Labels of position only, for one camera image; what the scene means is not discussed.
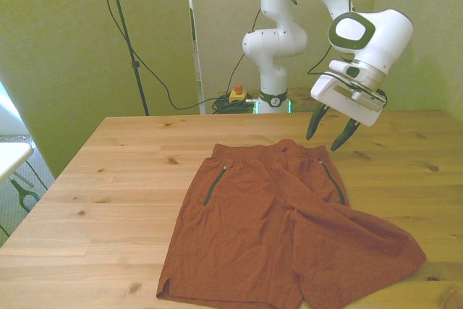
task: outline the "orange shorts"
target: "orange shorts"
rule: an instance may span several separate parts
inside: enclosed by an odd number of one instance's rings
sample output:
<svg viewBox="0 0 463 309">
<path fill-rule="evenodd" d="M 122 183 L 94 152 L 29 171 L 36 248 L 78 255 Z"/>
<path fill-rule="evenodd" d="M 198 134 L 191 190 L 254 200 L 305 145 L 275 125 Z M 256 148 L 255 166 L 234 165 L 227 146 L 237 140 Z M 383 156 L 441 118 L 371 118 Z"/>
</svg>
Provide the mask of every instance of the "orange shorts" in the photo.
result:
<svg viewBox="0 0 463 309">
<path fill-rule="evenodd" d="M 406 231 L 352 210 L 324 147 L 216 145 L 185 196 L 157 297 L 223 309 L 342 308 L 416 271 Z"/>
</svg>

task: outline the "zipper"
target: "zipper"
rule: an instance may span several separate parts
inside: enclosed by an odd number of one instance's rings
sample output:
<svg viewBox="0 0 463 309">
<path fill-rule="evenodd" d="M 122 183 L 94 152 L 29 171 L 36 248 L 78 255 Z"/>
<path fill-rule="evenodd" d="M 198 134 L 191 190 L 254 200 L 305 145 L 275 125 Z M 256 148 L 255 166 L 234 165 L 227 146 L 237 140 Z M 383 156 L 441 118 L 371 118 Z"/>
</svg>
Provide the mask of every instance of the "zipper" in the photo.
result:
<svg viewBox="0 0 463 309">
<path fill-rule="evenodd" d="M 331 182 L 333 183 L 334 187 L 336 188 L 336 190 L 338 191 L 338 194 L 339 194 L 339 198 L 341 199 L 341 204 L 343 206 L 346 205 L 346 201 L 344 199 L 344 196 L 342 194 L 342 190 L 340 188 L 340 186 L 336 183 L 336 181 L 334 181 L 333 177 L 331 176 L 330 174 L 330 171 L 328 169 L 328 167 L 326 166 L 326 164 L 323 163 L 323 161 L 321 159 L 318 159 L 318 161 L 320 162 L 320 164 L 323 166 L 323 168 L 325 168 L 325 172 L 326 174 L 328 175 L 328 178 L 331 180 Z"/>
<path fill-rule="evenodd" d="M 212 183 L 211 187 L 209 187 L 209 191 L 208 191 L 208 195 L 207 197 L 205 198 L 205 201 L 203 203 L 203 205 L 205 206 L 207 203 L 209 203 L 209 200 L 211 199 L 211 196 L 212 196 L 212 192 L 214 191 L 214 187 L 217 185 L 217 182 L 220 181 L 220 179 L 223 177 L 223 175 L 225 174 L 225 171 L 226 171 L 226 166 L 222 169 L 222 171 L 220 172 L 220 174 L 217 176 L 217 178 L 214 180 L 214 182 Z"/>
</svg>

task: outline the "wood grain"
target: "wood grain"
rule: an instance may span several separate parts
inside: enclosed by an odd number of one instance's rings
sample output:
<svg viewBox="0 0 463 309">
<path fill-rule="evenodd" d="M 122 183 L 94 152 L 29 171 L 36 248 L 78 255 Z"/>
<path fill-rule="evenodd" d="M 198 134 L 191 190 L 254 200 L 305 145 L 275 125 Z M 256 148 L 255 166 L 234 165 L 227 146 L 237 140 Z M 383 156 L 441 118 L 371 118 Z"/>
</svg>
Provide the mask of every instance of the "wood grain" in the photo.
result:
<svg viewBox="0 0 463 309">
<path fill-rule="evenodd" d="M 347 123 L 331 112 L 307 142 L 310 116 L 105 119 L 0 249 L 0 308 L 194 308 L 155 294 L 199 165 L 216 143 L 329 147 Z M 347 308 L 463 308 L 463 128 L 440 111 L 385 111 L 331 158 L 352 207 L 406 229 L 428 257 Z"/>
</svg>

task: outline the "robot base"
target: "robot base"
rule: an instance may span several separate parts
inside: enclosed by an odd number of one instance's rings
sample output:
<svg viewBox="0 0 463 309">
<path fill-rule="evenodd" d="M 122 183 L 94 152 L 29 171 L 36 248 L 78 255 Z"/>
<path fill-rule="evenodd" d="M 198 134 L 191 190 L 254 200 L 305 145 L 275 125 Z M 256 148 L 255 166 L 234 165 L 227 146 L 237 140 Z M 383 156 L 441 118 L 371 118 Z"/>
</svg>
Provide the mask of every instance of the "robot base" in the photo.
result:
<svg viewBox="0 0 463 309">
<path fill-rule="evenodd" d="M 272 107 L 266 101 L 258 99 L 255 103 L 256 114 L 288 114 L 291 113 L 291 101 L 286 99 L 280 106 Z"/>
</svg>

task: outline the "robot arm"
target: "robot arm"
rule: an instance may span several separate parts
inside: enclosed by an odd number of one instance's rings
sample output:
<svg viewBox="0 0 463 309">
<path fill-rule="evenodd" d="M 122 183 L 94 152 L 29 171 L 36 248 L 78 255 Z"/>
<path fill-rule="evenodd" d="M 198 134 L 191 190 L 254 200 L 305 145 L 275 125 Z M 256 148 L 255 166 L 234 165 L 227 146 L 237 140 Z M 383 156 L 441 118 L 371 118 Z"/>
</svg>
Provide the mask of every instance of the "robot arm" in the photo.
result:
<svg viewBox="0 0 463 309">
<path fill-rule="evenodd" d="M 259 111 L 287 112 L 287 73 L 283 67 L 276 66 L 273 60 L 304 52 L 307 34 L 294 19 L 291 0 L 260 0 L 260 8 L 264 16 L 275 21 L 276 28 L 246 34 L 243 51 L 259 68 Z"/>
<path fill-rule="evenodd" d="M 314 135 L 323 115 L 334 108 L 351 117 L 331 147 L 334 151 L 360 124 L 372 126 L 378 119 L 386 105 L 379 87 L 407 46 L 413 26 L 395 10 L 363 14 L 353 10 L 350 0 L 322 1 L 333 19 L 328 39 L 341 57 L 349 59 L 332 61 L 331 71 L 323 73 L 314 84 L 311 95 L 320 104 L 310 120 L 306 138 Z M 260 111 L 286 112 L 286 70 L 275 66 L 273 60 L 305 51 L 307 34 L 296 23 L 290 0 L 261 0 L 261 10 L 276 22 L 276 28 L 248 33 L 243 50 L 259 67 Z"/>
<path fill-rule="evenodd" d="M 360 124 L 372 126 L 386 98 L 378 91 L 391 65 L 400 57 L 413 32 L 410 20 L 395 10 L 375 14 L 353 12 L 350 0 L 323 0 L 333 22 L 328 30 L 331 45 L 351 62 L 332 61 L 332 72 L 322 74 L 311 95 L 320 101 L 310 120 L 309 140 L 323 115 L 332 107 L 351 117 L 331 150 L 340 147 Z"/>
</svg>

